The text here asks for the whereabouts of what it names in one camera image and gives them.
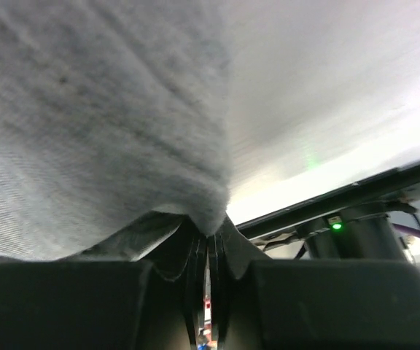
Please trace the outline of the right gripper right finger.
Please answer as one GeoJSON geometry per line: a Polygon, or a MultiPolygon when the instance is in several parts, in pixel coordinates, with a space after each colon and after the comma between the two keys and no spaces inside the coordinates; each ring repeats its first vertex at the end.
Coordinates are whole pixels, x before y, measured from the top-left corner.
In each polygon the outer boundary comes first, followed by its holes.
{"type": "Polygon", "coordinates": [[[220,349],[420,349],[420,272],[393,260],[275,260],[226,219],[210,243],[220,349]]]}

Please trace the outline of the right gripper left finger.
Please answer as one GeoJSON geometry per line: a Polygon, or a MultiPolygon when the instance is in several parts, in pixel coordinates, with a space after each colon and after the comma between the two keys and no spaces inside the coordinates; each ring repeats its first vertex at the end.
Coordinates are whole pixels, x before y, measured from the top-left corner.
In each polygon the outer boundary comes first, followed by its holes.
{"type": "Polygon", "coordinates": [[[137,262],[0,262],[0,349],[194,349],[205,263],[189,220],[137,262]]]}

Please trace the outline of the grey t-shirt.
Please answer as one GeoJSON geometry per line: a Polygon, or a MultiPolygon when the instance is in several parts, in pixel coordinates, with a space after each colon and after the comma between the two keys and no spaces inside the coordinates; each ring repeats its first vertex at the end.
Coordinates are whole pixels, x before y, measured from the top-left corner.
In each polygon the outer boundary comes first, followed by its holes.
{"type": "Polygon", "coordinates": [[[58,260],[131,226],[142,256],[225,218],[222,1],[0,1],[0,256],[58,260]]]}

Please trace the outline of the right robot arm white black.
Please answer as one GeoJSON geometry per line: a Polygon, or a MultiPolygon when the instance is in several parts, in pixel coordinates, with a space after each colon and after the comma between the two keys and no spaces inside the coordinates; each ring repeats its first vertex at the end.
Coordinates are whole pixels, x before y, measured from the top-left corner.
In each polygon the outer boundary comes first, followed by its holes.
{"type": "Polygon", "coordinates": [[[220,349],[420,349],[420,272],[381,206],[296,231],[307,260],[185,222],[139,262],[0,263],[0,349],[196,349],[206,277],[220,349]]]}

